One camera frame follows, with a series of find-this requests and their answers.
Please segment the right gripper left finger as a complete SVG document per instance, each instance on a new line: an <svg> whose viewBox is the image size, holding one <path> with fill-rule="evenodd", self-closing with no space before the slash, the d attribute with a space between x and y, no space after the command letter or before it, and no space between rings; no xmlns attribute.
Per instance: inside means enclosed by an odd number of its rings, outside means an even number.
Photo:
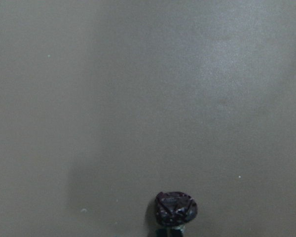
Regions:
<svg viewBox="0 0 296 237"><path fill-rule="evenodd" d="M165 228L157 229L155 231L155 236L156 237L167 237L167 229L165 229Z"/></svg>

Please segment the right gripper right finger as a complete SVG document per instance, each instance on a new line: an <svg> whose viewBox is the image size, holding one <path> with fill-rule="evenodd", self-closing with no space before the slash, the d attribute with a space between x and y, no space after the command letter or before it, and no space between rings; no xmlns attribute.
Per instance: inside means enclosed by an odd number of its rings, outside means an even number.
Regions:
<svg viewBox="0 0 296 237"><path fill-rule="evenodd" d="M180 229L171 229L170 237L183 237L183 232Z"/></svg>

